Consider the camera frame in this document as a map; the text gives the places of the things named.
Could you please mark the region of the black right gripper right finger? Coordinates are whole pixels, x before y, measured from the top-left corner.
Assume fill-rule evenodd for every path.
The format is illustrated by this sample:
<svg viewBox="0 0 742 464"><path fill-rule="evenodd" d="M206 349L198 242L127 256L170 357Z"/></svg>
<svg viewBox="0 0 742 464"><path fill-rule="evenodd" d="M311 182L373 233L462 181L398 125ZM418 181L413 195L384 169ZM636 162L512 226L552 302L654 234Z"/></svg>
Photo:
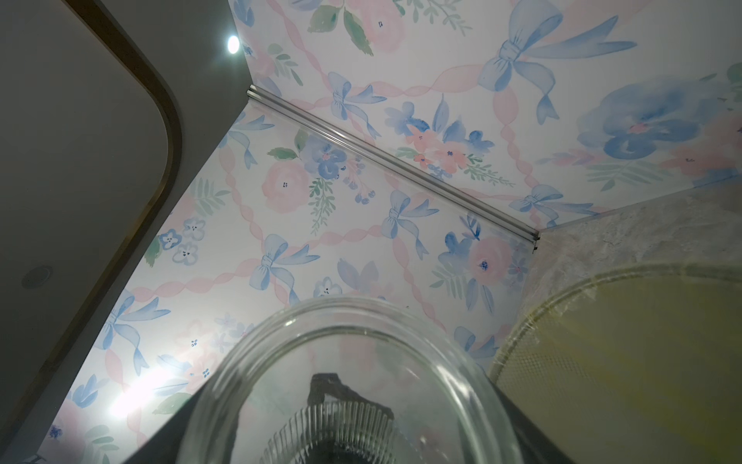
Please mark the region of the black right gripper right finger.
<svg viewBox="0 0 742 464"><path fill-rule="evenodd" d="M498 388L494 388L510 419L525 463L558 463L560 450Z"/></svg>

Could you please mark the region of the glass jar with tea leaves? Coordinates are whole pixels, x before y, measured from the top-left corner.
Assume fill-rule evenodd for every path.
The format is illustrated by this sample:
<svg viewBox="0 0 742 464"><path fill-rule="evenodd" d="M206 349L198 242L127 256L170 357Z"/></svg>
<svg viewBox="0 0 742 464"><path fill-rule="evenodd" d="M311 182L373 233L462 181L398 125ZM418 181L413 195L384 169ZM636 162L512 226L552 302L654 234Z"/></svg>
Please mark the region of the glass jar with tea leaves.
<svg viewBox="0 0 742 464"><path fill-rule="evenodd" d="M367 297L284 309L207 382L181 463L519 463L473 335Z"/></svg>

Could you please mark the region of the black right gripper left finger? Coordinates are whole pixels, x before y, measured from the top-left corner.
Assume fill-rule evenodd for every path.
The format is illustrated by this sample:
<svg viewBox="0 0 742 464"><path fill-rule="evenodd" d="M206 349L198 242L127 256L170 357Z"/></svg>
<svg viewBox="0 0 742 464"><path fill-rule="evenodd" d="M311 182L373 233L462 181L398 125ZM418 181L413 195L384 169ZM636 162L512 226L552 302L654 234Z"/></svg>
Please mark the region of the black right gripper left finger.
<svg viewBox="0 0 742 464"><path fill-rule="evenodd" d="M197 399L190 399L126 464L175 464Z"/></svg>

